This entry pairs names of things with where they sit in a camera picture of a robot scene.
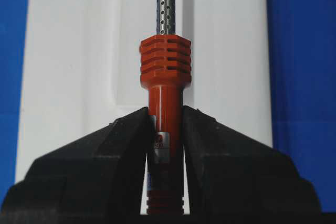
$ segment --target white surface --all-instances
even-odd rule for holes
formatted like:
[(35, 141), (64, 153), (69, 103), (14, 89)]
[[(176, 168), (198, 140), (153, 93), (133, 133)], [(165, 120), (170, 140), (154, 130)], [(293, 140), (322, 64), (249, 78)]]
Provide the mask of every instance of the white surface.
[[(139, 44), (155, 33), (155, 5), (29, 0), (16, 181), (38, 156), (147, 104)], [(184, 103), (271, 145), (266, 0), (176, 0), (176, 24), (193, 39)]]

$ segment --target orange cylinder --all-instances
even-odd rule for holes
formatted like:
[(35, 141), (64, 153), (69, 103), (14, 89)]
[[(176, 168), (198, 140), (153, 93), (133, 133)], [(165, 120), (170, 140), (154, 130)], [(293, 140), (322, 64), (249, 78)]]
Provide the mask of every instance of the orange cylinder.
[(191, 82), (191, 42), (155, 35), (141, 42), (141, 85), (156, 137), (148, 152), (148, 214), (183, 213), (182, 93)]

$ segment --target blue fabric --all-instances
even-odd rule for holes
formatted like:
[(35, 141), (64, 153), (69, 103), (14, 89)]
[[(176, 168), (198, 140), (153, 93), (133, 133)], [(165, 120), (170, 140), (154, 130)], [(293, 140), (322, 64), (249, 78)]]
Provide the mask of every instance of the blue fabric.
[(28, 0), (0, 0), (0, 204), (14, 183)]
[(274, 147), (336, 211), (336, 0), (267, 0)]

